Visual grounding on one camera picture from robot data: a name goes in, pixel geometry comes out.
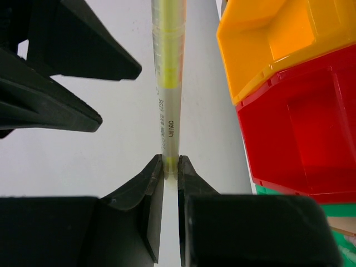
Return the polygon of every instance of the red bin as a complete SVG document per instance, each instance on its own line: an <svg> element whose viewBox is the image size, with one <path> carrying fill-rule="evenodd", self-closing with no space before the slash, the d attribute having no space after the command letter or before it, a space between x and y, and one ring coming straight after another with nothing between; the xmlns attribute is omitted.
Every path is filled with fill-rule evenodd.
<svg viewBox="0 0 356 267"><path fill-rule="evenodd" d="M256 184L356 203L356 45L276 73L236 111Z"/></svg>

